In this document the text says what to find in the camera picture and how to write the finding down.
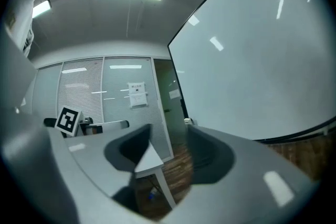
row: notice on glass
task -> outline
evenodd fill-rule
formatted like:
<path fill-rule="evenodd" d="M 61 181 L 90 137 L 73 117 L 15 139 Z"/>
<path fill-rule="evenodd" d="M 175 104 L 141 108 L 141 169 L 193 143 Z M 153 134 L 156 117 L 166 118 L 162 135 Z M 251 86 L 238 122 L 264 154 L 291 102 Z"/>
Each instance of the notice on glass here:
<path fill-rule="evenodd" d="M 170 99 L 180 97 L 181 95 L 180 95 L 179 89 L 169 92 L 169 96 L 170 96 Z"/>
<path fill-rule="evenodd" d="M 128 83 L 128 88 L 129 88 L 129 94 L 145 93 L 145 83 L 144 82 Z"/>
<path fill-rule="evenodd" d="M 131 106 L 148 105 L 146 93 L 130 94 Z"/>

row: door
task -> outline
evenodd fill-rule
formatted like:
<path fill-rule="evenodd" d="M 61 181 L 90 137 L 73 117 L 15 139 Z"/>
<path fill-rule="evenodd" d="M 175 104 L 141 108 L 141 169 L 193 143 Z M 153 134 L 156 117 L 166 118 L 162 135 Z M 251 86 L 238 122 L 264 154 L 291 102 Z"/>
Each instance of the door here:
<path fill-rule="evenodd" d="M 164 116 L 172 144 L 183 144 L 186 127 L 181 106 L 181 94 L 170 60 L 154 60 Z"/>

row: whiteboard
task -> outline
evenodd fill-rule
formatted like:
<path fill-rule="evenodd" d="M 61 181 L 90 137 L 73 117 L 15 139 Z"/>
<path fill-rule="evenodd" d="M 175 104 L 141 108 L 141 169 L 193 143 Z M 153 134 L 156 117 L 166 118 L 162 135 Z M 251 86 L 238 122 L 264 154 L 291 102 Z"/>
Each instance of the whiteboard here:
<path fill-rule="evenodd" d="M 257 140 L 336 116 L 335 45 L 324 0 L 207 0 L 169 50 L 188 116 Z"/>

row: ceiling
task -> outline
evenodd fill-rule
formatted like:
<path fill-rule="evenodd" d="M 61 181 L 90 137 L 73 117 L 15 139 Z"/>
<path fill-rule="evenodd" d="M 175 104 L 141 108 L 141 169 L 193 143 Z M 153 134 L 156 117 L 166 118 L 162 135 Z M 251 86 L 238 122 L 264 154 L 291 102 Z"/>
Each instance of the ceiling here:
<path fill-rule="evenodd" d="M 45 0 L 35 0 L 34 6 Z M 203 0 L 50 0 L 33 20 L 29 58 L 101 40 L 140 40 L 167 46 Z"/>

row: doorframe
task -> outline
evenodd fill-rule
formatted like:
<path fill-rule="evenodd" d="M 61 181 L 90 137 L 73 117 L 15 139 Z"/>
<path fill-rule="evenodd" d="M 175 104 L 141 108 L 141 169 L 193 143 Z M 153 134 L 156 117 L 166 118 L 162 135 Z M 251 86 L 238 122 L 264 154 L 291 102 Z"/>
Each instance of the doorframe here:
<path fill-rule="evenodd" d="M 171 143 L 170 137 L 169 137 L 166 118 L 164 116 L 164 111 L 163 111 L 163 106 L 162 106 L 162 101 L 161 101 L 161 94 L 160 94 L 160 89 L 159 89 L 159 83 L 157 82 L 157 75 L 156 75 L 154 60 L 170 60 L 171 61 L 172 59 L 169 58 L 169 57 L 151 57 L 152 72 L 153 72 L 153 78 L 154 78 L 154 84 L 155 84 L 156 96 L 157 96 L 157 105 L 158 105 L 159 110 L 160 110 L 163 129 L 164 129 L 166 139 L 168 141 L 168 148 L 169 148 L 169 152 L 170 152 L 170 157 L 167 157 L 167 158 L 162 160 L 165 163 L 165 162 L 170 161 L 171 159 L 174 158 L 174 153 L 173 153 L 173 149 L 172 149 L 172 143 Z"/>

